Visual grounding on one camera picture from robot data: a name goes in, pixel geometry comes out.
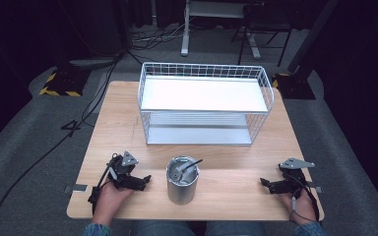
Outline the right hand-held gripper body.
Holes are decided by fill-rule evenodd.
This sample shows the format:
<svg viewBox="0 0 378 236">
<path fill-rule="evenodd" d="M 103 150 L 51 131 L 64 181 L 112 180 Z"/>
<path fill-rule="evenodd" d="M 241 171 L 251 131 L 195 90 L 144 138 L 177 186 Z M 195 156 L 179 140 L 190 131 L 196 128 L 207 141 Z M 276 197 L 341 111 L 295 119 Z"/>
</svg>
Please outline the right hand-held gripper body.
<svg viewBox="0 0 378 236">
<path fill-rule="evenodd" d="M 280 163 L 279 169 L 283 176 L 283 190 L 286 193 L 292 193 L 295 197 L 299 197 L 301 190 L 307 186 L 307 181 L 302 169 L 312 168 L 314 166 L 314 162 L 308 162 L 293 157 Z"/>
</svg>

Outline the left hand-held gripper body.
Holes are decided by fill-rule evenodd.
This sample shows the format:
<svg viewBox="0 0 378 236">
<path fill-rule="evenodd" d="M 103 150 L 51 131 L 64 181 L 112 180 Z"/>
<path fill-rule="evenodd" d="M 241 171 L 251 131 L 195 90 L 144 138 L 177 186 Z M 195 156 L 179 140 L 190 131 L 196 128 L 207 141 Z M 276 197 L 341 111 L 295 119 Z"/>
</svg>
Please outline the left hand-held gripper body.
<svg viewBox="0 0 378 236">
<path fill-rule="evenodd" d="M 139 161 L 128 151 L 123 155 L 114 153 L 108 163 L 108 179 L 117 189 L 128 189 L 128 185 L 135 184 L 131 172 L 138 163 Z"/>
</svg>

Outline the silver metal cup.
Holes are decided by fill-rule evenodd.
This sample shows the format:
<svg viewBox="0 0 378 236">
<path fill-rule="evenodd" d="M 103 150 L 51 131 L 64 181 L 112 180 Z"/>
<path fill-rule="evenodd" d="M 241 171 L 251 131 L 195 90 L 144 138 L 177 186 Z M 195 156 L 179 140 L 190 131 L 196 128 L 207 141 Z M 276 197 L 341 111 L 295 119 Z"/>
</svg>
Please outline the silver metal cup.
<svg viewBox="0 0 378 236">
<path fill-rule="evenodd" d="M 195 161 L 191 156 L 176 156 L 166 166 L 167 194 L 174 204 L 189 204 L 195 196 L 200 169 L 198 164 L 185 169 Z"/>
</svg>

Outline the white wire shelf rack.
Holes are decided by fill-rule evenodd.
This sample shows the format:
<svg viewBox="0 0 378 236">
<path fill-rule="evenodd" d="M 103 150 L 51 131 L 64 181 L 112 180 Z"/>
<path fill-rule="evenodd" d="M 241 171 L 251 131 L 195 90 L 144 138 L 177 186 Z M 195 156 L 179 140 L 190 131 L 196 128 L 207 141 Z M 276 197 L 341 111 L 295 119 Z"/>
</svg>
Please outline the white wire shelf rack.
<svg viewBox="0 0 378 236">
<path fill-rule="evenodd" d="M 138 104 L 149 145 L 250 146 L 274 100 L 261 66 L 142 65 Z"/>
</svg>

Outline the person's left hand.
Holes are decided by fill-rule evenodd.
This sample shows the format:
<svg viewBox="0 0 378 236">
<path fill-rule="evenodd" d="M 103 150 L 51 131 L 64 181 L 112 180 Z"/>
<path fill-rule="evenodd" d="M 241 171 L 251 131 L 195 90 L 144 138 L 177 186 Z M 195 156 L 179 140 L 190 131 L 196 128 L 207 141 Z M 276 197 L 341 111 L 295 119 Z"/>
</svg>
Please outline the person's left hand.
<svg viewBox="0 0 378 236">
<path fill-rule="evenodd" d="M 91 223 L 109 226 L 126 200 L 134 194 L 130 189 L 117 189 L 107 182 L 100 190 Z"/>
</svg>

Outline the person's right hand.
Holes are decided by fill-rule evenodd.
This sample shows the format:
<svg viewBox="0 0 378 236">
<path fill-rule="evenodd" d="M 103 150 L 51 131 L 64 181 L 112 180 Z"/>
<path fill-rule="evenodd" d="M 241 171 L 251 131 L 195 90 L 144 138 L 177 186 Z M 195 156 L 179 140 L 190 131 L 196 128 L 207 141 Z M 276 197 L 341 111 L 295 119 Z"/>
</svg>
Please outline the person's right hand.
<svg viewBox="0 0 378 236">
<path fill-rule="evenodd" d="M 291 221 L 299 225 L 317 221 L 314 206 L 305 190 L 301 190 L 301 195 L 295 202 L 292 201 L 291 193 L 280 194 L 279 198 L 285 205 Z"/>
</svg>

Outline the yellow-black striped stand base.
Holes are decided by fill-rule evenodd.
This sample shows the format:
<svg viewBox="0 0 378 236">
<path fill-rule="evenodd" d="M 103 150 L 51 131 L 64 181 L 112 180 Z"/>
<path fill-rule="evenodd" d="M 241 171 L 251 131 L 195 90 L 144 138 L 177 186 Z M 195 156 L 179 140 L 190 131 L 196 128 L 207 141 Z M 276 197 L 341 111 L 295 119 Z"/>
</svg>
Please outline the yellow-black striped stand base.
<svg viewBox="0 0 378 236">
<path fill-rule="evenodd" d="M 294 74 L 274 74 L 272 75 L 272 85 L 279 90 L 283 99 L 316 99 L 308 82 L 298 79 Z"/>
<path fill-rule="evenodd" d="M 39 94 L 74 97 L 82 96 L 90 73 L 89 70 L 81 69 L 72 69 L 68 71 L 54 69 Z"/>
</svg>

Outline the dark slanted stand pole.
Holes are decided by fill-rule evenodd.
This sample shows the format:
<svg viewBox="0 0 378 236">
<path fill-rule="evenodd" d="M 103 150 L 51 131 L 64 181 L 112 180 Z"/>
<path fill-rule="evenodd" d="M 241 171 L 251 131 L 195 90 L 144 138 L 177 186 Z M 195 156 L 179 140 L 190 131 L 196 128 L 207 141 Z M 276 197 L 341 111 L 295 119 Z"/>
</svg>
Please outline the dark slanted stand pole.
<svg viewBox="0 0 378 236">
<path fill-rule="evenodd" d="M 292 60 L 287 66 L 287 70 L 294 74 L 304 73 L 311 64 L 317 59 L 318 37 L 323 31 L 324 26 L 329 21 L 340 0 L 313 0 L 314 2 L 323 2 L 318 16 L 313 21 L 307 36 L 304 38 L 300 47 L 294 54 Z"/>
</svg>

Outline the black chair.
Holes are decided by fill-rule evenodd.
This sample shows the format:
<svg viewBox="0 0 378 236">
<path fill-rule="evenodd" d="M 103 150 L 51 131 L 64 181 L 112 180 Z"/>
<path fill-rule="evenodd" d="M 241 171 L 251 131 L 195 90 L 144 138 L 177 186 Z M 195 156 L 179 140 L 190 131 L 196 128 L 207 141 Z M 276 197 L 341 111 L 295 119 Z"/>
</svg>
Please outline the black chair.
<svg viewBox="0 0 378 236">
<path fill-rule="evenodd" d="M 246 40 L 255 34 L 270 34 L 271 37 L 268 41 L 258 45 L 258 48 L 280 49 L 281 55 L 278 61 L 278 65 L 280 65 L 284 58 L 292 29 L 292 19 L 288 15 L 288 9 L 281 2 L 263 0 L 244 5 L 241 23 L 231 39 L 231 41 L 235 41 L 239 35 L 241 36 L 237 64 L 241 62 Z M 280 33 L 285 34 L 284 42 L 281 45 L 273 45 L 272 41 Z"/>
</svg>

